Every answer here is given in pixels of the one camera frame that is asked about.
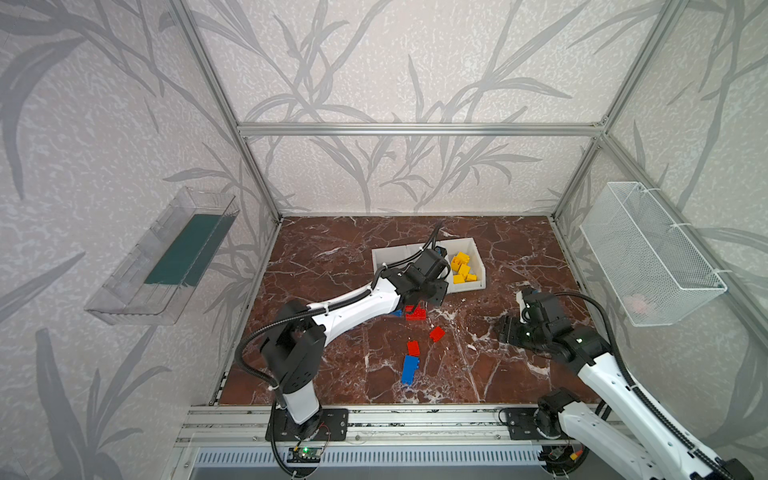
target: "white wire basket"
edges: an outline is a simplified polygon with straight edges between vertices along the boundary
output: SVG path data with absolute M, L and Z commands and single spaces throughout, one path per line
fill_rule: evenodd
M 727 289 L 638 182 L 608 182 L 581 231 L 635 326 L 677 323 Z

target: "leaf pattern wallpaper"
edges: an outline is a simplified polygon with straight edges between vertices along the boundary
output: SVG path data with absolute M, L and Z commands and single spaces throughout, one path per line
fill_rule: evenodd
M 599 121 L 662 4 L 190 2 L 241 122 L 442 123 Z M 546 214 L 588 141 L 252 137 L 250 146 L 288 213 Z
M 163 2 L 0 3 L 0 478 L 156 478 L 275 226 Z M 90 295 L 178 189 L 241 212 L 174 326 Z
M 765 1 L 689 2 L 611 131 L 764 306 L 767 9 Z M 581 236 L 605 182 L 623 180 L 600 154 L 558 224 L 588 288 L 607 302 L 633 372 L 686 427 L 758 477 L 768 472 L 765 348 L 722 299 L 673 326 L 633 327 Z M 692 402 L 697 396 L 708 401 Z

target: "clear acrylic shelf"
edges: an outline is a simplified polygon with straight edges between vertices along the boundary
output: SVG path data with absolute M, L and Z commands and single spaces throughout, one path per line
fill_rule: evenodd
M 232 194 L 179 190 L 85 306 L 111 325 L 173 325 L 227 235 Z

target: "ventilation grille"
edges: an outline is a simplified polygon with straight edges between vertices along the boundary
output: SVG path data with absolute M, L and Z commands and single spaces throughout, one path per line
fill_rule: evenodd
M 285 461 L 288 448 L 279 448 Z M 543 465 L 537 445 L 472 446 L 333 446 L 323 455 L 329 467 Z M 196 467 L 273 467 L 269 447 L 207 447 L 197 454 Z

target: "white tray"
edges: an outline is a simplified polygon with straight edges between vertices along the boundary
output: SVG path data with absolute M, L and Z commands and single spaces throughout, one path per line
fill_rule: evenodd
M 394 263 L 404 258 L 408 258 L 419 251 L 424 243 L 411 243 L 410 245 L 398 245 L 397 247 L 374 248 L 371 250 L 373 256 L 373 272 L 382 266 L 382 263 Z M 477 275 L 475 282 L 453 283 L 453 272 L 445 279 L 448 283 L 447 293 L 468 292 L 470 290 L 483 290 L 485 288 L 485 265 L 483 265 L 480 253 L 478 252 L 475 240 L 471 237 L 455 238 L 452 240 L 440 240 L 439 247 L 448 251 L 445 258 L 450 262 L 458 253 L 464 252 L 469 255 L 469 272 Z

